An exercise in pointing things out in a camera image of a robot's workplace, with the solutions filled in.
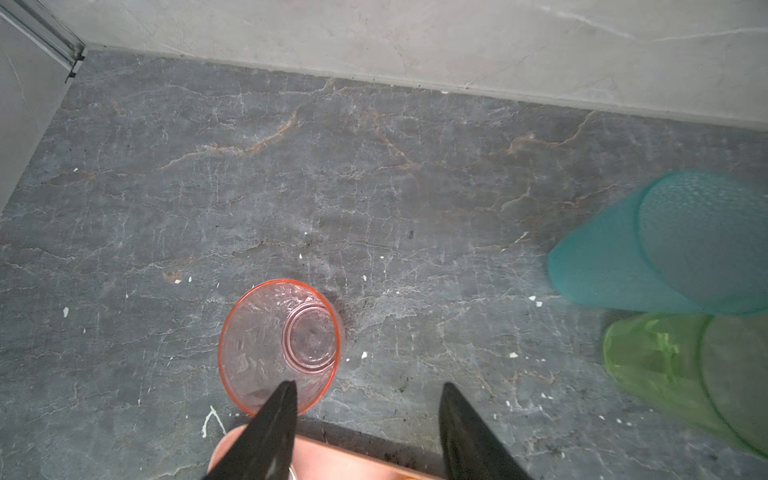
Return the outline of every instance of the marble countertop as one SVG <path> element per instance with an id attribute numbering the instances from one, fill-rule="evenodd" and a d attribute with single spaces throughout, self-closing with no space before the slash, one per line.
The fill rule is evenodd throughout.
<path id="1" fill-rule="evenodd" d="M 768 180 L 768 134 L 92 52 L 0 217 L 0 476 L 199 478 L 218 335 L 313 285 L 346 351 L 300 430 L 439 472 L 442 383 L 533 478 L 762 478 L 624 394 L 547 252 L 670 170 Z"/>

